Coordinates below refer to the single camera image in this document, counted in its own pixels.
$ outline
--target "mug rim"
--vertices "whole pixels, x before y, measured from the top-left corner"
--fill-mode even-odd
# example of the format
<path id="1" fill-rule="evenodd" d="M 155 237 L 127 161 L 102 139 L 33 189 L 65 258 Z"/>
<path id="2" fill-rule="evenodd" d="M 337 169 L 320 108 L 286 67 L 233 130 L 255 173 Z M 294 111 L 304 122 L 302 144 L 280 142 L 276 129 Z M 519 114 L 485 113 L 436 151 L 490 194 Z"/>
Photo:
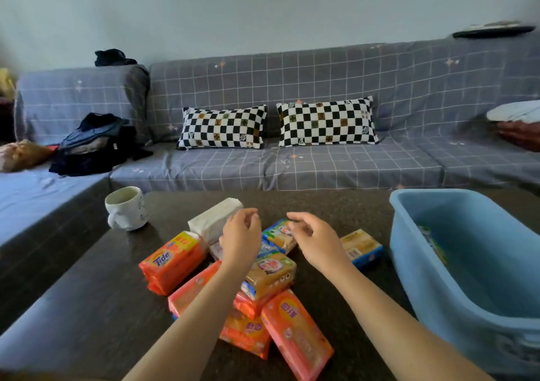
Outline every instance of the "mug rim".
<path id="1" fill-rule="evenodd" d="M 120 192 L 120 191 L 123 191 L 123 190 L 134 190 L 136 193 L 135 193 L 135 195 L 134 195 L 131 199 L 128 199 L 128 200 L 125 200 L 125 201 L 121 201 L 121 202 L 118 202 L 118 203 L 109 203 L 109 198 L 110 198 L 112 195 L 114 195 L 114 194 L 116 194 L 116 193 L 118 193 L 118 192 Z M 136 187 L 136 186 L 125 186 L 125 187 L 121 187 L 120 189 L 117 189 L 117 190 L 115 190 L 114 192 L 109 193 L 109 194 L 105 197 L 105 205 L 107 205 L 107 206 L 118 206 L 118 205 L 123 205 L 124 203 L 129 203 L 129 202 L 131 202 L 132 200 L 136 199 L 139 193 L 141 193 L 141 194 L 143 193 L 139 187 Z"/>

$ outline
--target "forearm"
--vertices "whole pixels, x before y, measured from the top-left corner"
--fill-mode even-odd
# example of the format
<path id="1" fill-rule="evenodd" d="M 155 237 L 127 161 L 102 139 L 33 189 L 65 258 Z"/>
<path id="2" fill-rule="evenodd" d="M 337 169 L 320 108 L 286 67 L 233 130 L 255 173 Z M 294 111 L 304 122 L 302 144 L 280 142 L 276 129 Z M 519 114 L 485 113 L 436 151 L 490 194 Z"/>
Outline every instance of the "forearm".
<path id="1" fill-rule="evenodd" d="M 246 272 L 222 264 L 124 381 L 200 379 L 245 275 Z"/>
<path id="2" fill-rule="evenodd" d="M 361 274 L 353 264 L 327 275 L 399 381 L 491 380 Z"/>

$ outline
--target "blue storage container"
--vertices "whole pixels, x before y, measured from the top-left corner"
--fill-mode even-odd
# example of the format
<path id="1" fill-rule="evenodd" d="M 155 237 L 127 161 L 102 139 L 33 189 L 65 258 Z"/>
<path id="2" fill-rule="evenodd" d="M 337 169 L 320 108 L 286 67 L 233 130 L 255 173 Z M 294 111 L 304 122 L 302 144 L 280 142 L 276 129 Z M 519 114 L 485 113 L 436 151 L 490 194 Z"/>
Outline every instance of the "blue storage container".
<path id="1" fill-rule="evenodd" d="M 418 320 L 484 371 L 537 378 L 540 236 L 469 190 L 402 189 L 390 202 L 390 254 Z"/>

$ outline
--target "person's right arm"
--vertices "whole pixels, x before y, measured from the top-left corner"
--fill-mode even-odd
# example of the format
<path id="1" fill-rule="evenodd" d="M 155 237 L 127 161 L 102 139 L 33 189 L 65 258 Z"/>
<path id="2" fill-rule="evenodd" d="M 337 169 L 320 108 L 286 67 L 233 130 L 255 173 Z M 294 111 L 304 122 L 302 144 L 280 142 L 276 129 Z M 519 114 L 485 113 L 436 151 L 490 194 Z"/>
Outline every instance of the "person's right arm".
<path id="1" fill-rule="evenodd" d="M 305 212 L 287 216 L 303 222 L 290 226 L 302 253 L 341 293 L 398 381 L 493 381 L 358 271 L 328 223 Z"/>

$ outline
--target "hand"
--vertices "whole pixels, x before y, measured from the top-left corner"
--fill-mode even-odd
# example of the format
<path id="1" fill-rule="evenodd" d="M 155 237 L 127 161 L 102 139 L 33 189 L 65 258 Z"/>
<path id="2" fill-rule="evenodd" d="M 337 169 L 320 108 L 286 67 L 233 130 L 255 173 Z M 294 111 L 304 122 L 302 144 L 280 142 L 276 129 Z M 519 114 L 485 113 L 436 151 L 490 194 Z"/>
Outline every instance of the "hand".
<path id="1" fill-rule="evenodd" d="M 327 278 L 332 271 L 352 264 L 328 223 L 307 212 L 289 212 L 287 217 L 299 221 L 289 222 L 293 237 L 307 261 Z"/>
<path id="2" fill-rule="evenodd" d="M 223 236 L 219 238 L 223 265 L 247 273 L 261 251 L 261 235 L 257 209 L 241 209 L 231 216 L 225 223 Z"/>

